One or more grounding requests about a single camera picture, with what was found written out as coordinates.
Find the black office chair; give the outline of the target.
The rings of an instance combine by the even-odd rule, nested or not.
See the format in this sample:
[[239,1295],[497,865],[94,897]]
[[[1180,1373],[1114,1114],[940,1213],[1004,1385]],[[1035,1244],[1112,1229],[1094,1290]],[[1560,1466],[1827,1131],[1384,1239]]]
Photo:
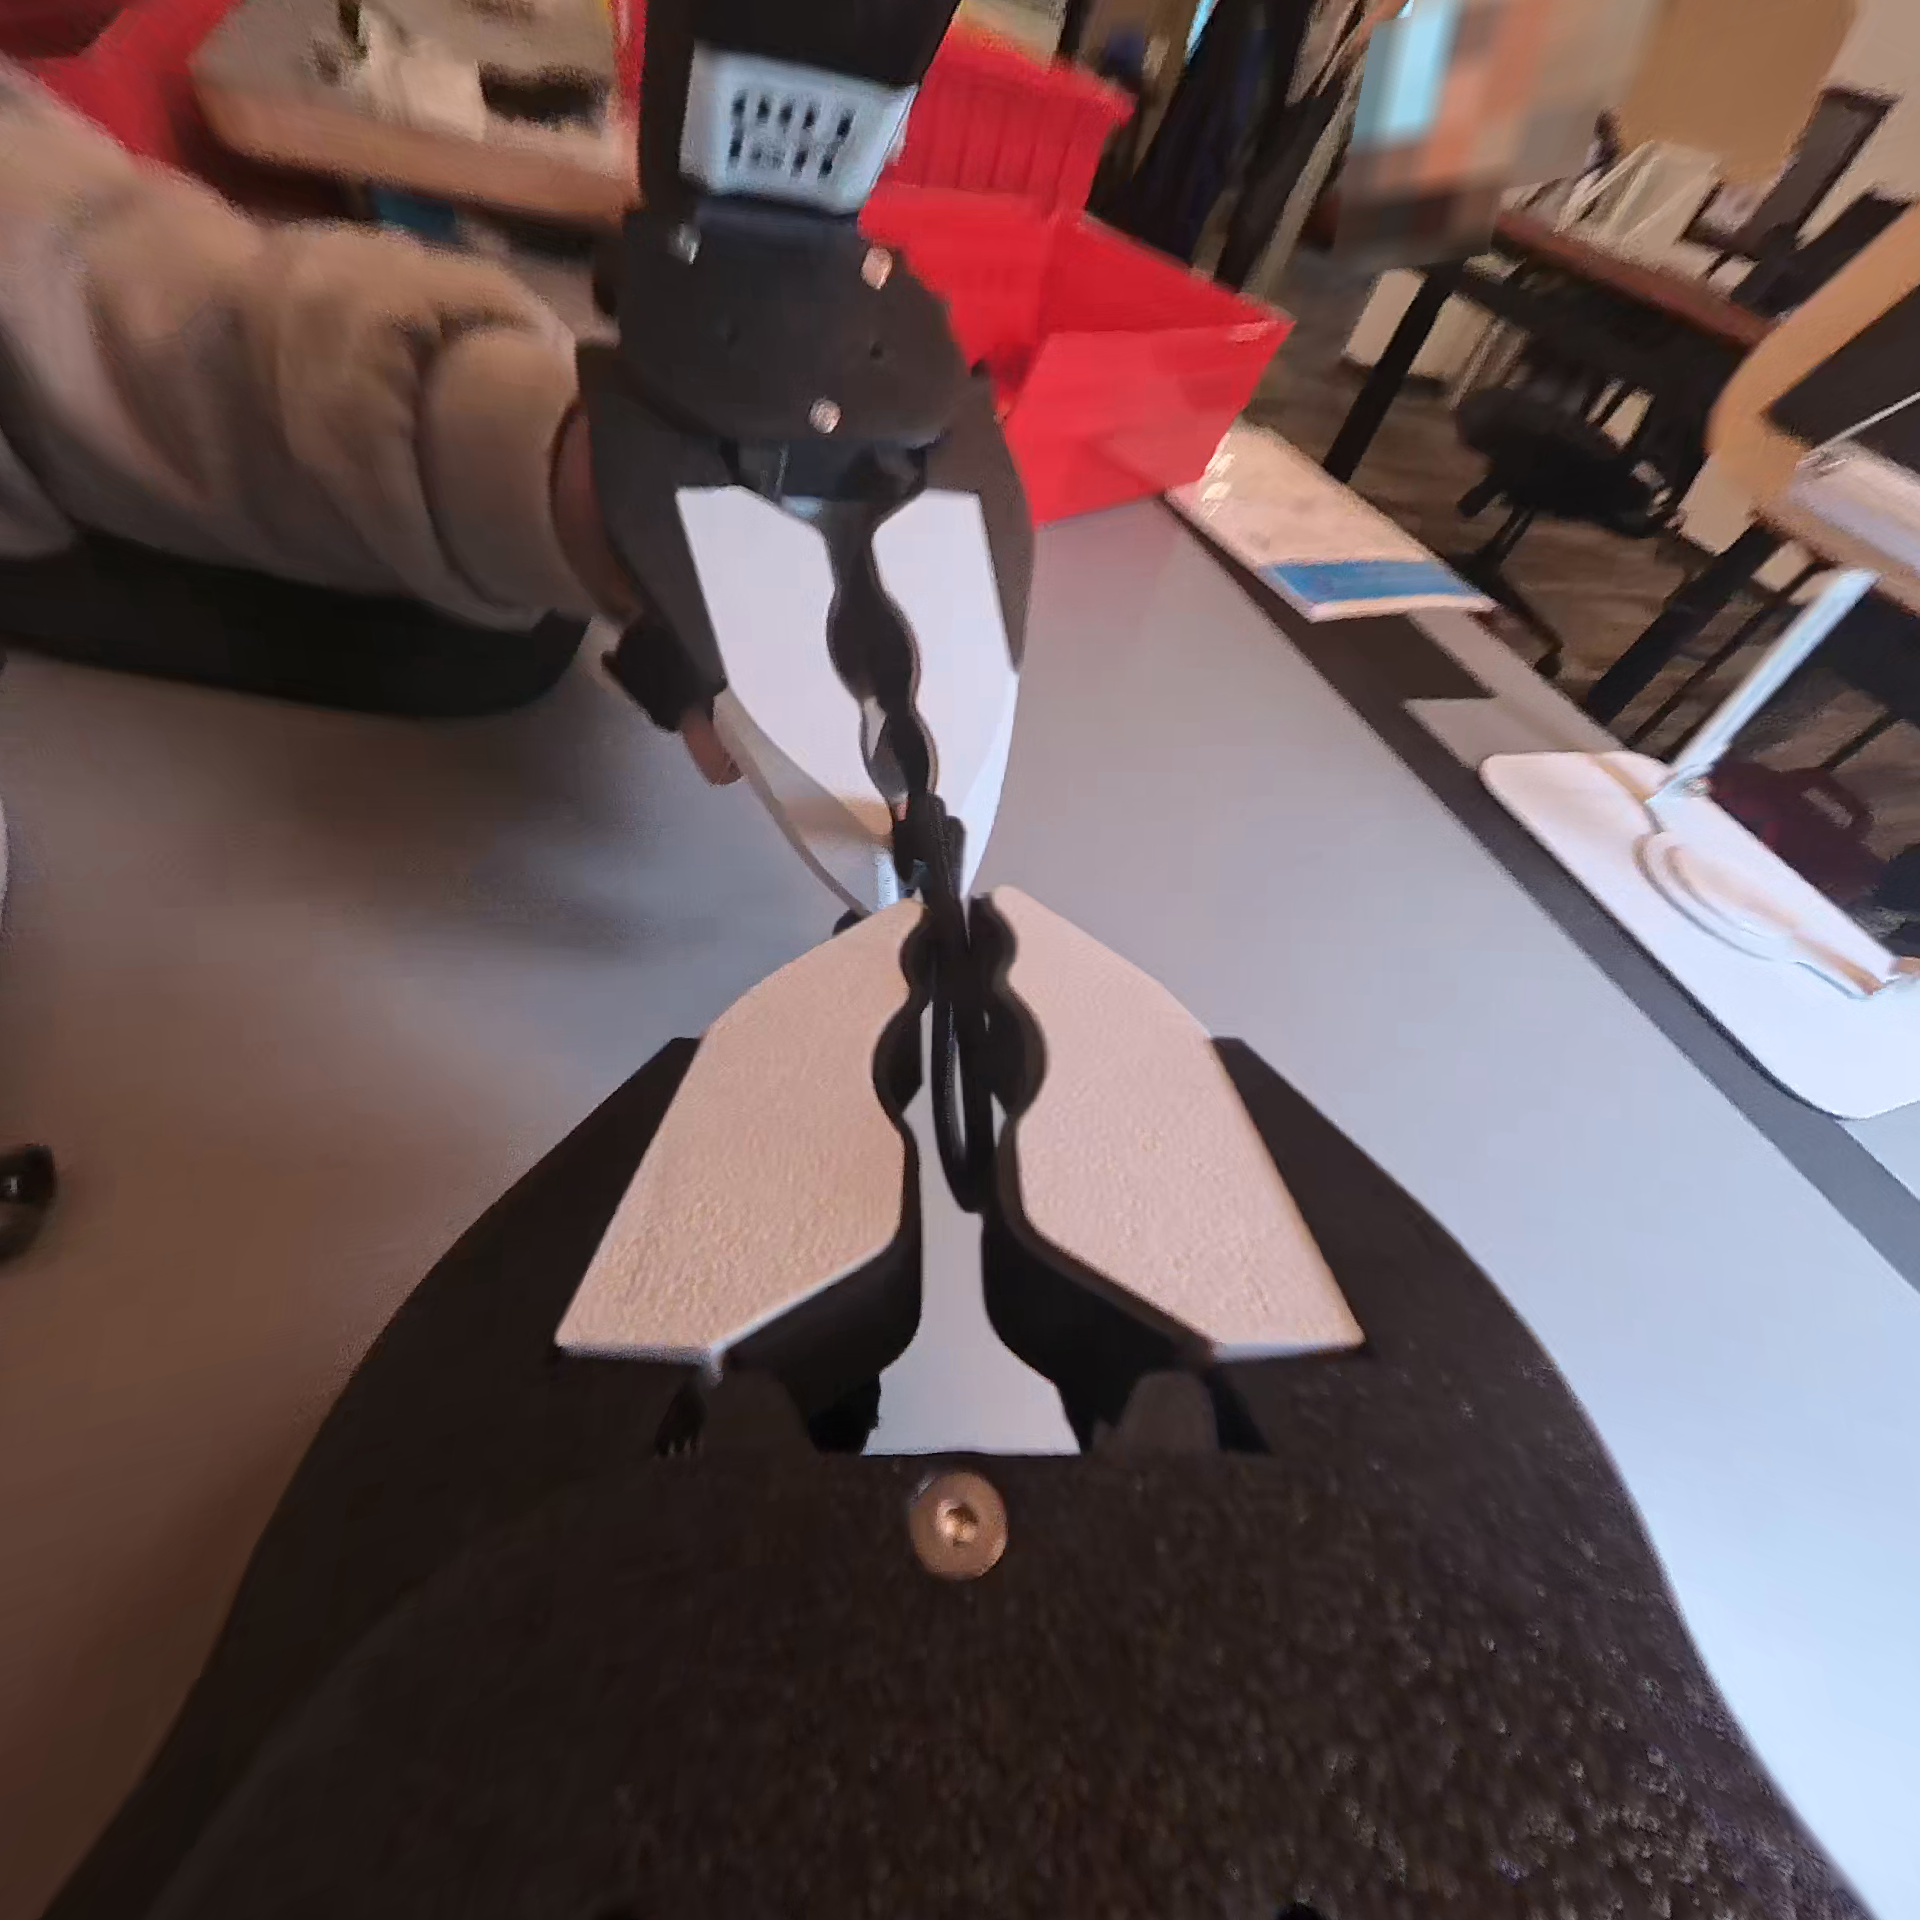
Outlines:
[[1456,406],[1460,445],[1481,458],[1479,479],[1456,502],[1460,519],[1499,507],[1495,533],[1454,569],[1535,630],[1545,625],[1507,575],[1507,559],[1537,521],[1587,524],[1643,541],[1673,527],[1705,459],[1705,422],[1680,404],[1654,402],[1617,438],[1627,391],[1575,399],[1540,387],[1492,387]]

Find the wooden office desk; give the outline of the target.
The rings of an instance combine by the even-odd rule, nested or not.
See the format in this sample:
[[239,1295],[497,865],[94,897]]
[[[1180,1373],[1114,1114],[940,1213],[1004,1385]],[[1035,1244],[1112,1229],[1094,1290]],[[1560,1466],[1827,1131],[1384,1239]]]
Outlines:
[[[1323,458],[1336,479],[1355,477],[1420,349],[1454,299],[1521,333],[1521,361],[1495,387],[1540,387],[1575,399],[1595,391],[1627,391],[1627,402],[1611,421],[1619,442],[1654,402],[1694,409],[1707,429],[1731,375],[1771,326],[1764,316],[1702,278],[1622,257],[1535,212],[1508,211],[1497,218],[1492,257],[1499,269],[1481,267],[1471,257],[1450,257],[1415,273],[1417,290]],[[1568,647],[1523,601],[1544,621],[1540,630],[1495,605],[1544,645],[1537,671],[1553,682]]]

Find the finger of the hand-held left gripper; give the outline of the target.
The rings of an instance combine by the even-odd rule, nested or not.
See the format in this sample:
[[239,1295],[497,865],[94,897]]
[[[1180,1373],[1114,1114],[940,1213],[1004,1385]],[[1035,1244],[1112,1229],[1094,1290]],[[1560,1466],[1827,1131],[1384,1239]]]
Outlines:
[[978,495],[916,495],[879,530],[873,556],[916,650],[915,709],[932,791],[966,830],[963,857],[983,857],[999,815],[1019,677]]
[[833,662],[823,535],[743,487],[686,487],[678,505],[724,678],[712,703],[722,745],[847,910],[896,905],[896,815],[870,766],[876,709]]

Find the red plastic bin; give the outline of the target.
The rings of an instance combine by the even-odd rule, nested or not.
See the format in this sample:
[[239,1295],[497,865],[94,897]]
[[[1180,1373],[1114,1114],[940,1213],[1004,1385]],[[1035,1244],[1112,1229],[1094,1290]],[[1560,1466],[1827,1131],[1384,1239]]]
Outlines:
[[945,302],[990,377],[1038,525],[1194,482],[1289,333],[1083,211],[883,185],[860,229]]
[[1135,117],[1136,97],[1124,87],[954,25],[881,179],[1079,211],[1112,140]]

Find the paper sheet blue print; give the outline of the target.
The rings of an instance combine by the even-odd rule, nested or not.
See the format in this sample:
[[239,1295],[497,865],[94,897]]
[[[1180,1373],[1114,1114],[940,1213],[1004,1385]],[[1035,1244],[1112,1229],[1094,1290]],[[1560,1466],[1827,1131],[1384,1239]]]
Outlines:
[[1235,422],[1166,502],[1311,621],[1491,613],[1495,598],[1284,442]]

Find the person's left forearm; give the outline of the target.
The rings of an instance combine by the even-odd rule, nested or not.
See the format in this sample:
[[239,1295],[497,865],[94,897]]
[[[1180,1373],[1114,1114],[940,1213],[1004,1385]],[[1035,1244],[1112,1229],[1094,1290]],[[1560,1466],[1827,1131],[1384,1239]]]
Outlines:
[[82,535],[587,618],[552,510],[580,399],[563,318],[487,258],[280,225],[130,156],[6,62],[3,551]]

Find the white tablet stand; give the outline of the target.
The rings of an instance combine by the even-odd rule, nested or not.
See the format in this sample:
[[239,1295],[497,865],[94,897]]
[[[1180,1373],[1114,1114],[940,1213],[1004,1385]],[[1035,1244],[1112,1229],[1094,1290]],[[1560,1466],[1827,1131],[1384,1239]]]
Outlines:
[[1918,1100],[1916,959],[1887,947],[1810,855],[1785,855],[1715,795],[1743,732],[1895,566],[1916,569],[1916,454],[1859,433],[1810,450],[1788,502],[1852,540],[1846,566],[1670,762],[1497,754],[1479,779],[1774,1081],[1840,1119]]

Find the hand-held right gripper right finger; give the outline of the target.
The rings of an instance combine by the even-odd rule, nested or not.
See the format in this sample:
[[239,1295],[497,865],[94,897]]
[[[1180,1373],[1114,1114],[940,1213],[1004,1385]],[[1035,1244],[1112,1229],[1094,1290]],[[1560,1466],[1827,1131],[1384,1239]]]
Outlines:
[[972,903],[980,1076],[999,1116],[980,1290],[1071,1426],[1142,1381],[1363,1350],[1360,1319],[1215,1035],[1035,897]]

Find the person's left hand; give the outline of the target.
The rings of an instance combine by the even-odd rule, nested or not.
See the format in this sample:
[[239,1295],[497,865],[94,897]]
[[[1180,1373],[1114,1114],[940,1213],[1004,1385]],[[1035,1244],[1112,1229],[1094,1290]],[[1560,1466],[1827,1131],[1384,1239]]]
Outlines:
[[[592,433],[580,399],[569,406],[553,445],[552,516],[568,564],[592,596],[596,613],[622,633],[633,628],[646,605],[609,540],[595,491]],[[737,758],[713,727],[712,709],[684,707],[678,716],[678,733],[710,785],[727,787],[742,779]]]

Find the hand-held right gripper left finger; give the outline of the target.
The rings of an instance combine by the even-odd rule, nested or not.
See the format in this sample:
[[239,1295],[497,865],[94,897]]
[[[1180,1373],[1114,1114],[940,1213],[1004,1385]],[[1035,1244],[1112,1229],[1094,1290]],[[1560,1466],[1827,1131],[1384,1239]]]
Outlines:
[[715,1371],[871,1263],[906,1222],[876,1062],[921,905],[833,935],[700,1037],[561,1319],[563,1354]]

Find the black board wooden edge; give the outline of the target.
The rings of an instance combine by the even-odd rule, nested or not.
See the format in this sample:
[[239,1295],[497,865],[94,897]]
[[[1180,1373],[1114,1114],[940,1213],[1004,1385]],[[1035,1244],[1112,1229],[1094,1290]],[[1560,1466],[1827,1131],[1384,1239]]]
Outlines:
[[1759,429],[1793,447],[1859,442],[1918,469],[1918,209],[1779,318],[1712,411],[1712,450]]

